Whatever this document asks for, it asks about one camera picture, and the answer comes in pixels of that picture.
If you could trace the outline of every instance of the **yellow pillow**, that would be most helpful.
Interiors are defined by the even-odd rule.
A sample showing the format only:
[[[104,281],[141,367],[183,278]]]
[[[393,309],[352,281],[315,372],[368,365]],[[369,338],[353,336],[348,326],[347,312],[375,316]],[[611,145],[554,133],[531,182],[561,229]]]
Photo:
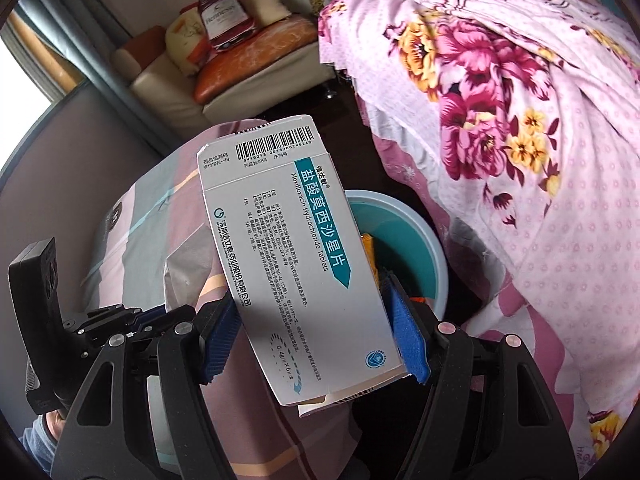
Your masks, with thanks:
[[[197,74],[209,59],[211,47],[198,7],[183,12],[167,27],[166,52],[184,75]]]
[[[240,0],[244,10],[253,17],[257,28],[288,18],[291,11],[280,0]]]

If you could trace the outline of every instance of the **pink floral fabric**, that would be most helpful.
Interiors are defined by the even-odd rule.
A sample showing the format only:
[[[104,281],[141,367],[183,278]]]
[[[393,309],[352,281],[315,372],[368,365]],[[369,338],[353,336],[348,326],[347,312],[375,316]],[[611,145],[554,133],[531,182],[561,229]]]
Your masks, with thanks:
[[[584,472],[640,390],[636,38],[593,0],[334,0],[319,35],[450,259],[493,258],[451,261],[489,281],[466,328],[524,334]]]

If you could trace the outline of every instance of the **bottle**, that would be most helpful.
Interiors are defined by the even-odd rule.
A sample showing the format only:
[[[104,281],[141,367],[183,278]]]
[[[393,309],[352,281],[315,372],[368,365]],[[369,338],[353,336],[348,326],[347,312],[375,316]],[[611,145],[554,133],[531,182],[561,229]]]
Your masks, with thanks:
[[[238,0],[199,0],[198,10],[209,42],[217,52],[228,50],[255,34],[255,20]]]

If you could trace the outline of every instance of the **gray curtain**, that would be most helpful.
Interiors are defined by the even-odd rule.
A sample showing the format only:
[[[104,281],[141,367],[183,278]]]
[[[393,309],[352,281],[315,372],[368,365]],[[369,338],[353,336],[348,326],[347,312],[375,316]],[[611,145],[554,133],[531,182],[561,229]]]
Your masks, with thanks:
[[[109,57],[130,35],[100,0],[19,0],[15,9],[78,67],[129,128],[162,156],[182,141],[129,91]]]

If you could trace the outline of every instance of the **bottle label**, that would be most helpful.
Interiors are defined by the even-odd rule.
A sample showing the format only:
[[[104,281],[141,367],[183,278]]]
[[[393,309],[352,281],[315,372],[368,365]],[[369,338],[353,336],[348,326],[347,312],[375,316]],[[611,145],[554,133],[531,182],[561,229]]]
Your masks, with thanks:
[[[202,11],[202,21],[210,40],[247,19],[238,0],[220,0]]]

